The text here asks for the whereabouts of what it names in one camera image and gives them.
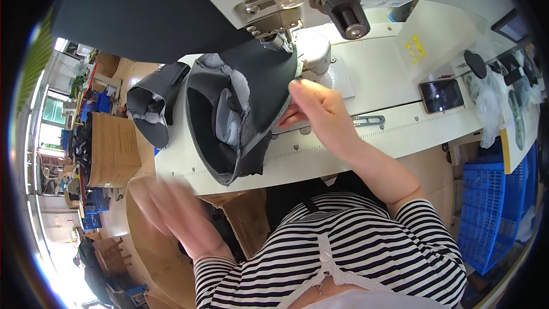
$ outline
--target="phone screen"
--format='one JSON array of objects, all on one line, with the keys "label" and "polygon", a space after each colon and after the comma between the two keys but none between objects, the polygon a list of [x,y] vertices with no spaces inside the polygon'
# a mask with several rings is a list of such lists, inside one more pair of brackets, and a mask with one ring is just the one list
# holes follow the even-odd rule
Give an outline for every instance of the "phone screen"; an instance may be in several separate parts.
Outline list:
[{"label": "phone screen", "polygon": [[460,86],[456,79],[441,80],[419,85],[425,108],[436,113],[463,105]]}]

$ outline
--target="white mask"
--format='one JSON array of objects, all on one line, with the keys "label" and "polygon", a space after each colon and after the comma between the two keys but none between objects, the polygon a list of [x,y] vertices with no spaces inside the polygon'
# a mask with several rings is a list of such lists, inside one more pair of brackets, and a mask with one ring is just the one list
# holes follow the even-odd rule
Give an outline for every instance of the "white mask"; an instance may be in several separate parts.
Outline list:
[{"label": "white mask", "polygon": [[434,299],[364,290],[348,290],[303,309],[446,309]]}]

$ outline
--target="yellow sticker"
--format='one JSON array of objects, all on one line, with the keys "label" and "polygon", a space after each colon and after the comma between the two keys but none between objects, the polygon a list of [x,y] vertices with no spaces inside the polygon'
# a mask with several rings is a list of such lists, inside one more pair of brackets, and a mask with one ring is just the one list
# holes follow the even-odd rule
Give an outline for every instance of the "yellow sticker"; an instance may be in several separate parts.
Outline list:
[{"label": "yellow sticker", "polygon": [[408,42],[404,48],[409,52],[410,56],[412,57],[412,64],[416,64],[419,60],[425,56],[425,51],[423,50],[423,47],[421,46],[421,43],[419,42],[417,35],[414,35],[410,42]]}]

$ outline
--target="woman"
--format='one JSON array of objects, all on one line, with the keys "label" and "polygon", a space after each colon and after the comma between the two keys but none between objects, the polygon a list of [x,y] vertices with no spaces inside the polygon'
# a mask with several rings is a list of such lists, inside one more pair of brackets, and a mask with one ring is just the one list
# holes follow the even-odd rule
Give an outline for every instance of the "woman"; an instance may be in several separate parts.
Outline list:
[{"label": "woman", "polygon": [[197,308],[455,306],[466,282],[463,261],[412,173],[359,138],[339,93],[308,80],[289,90],[294,104],[280,126],[309,120],[369,190],[317,195],[279,222],[270,219],[277,228],[264,246],[237,264],[189,187],[133,183],[148,220],[171,230],[192,258]]}]

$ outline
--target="striped shirt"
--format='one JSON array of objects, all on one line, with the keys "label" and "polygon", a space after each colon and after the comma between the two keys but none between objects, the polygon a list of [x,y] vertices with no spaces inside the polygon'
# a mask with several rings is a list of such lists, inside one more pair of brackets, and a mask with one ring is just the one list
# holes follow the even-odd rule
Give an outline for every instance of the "striped shirt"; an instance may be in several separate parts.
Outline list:
[{"label": "striped shirt", "polygon": [[320,211],[309,214],[304,204],[297,205],[250,260],[198,261],[196,307],[287,307],[310,282],[323,279],[321,270],[327,273],[330,263],[340,279],[365,289],[371,282],[443,305],[459,302],[466,282],[463,260],[429,201],[410,201],[395,219],[352,193],[323,194],[312,201]]}]

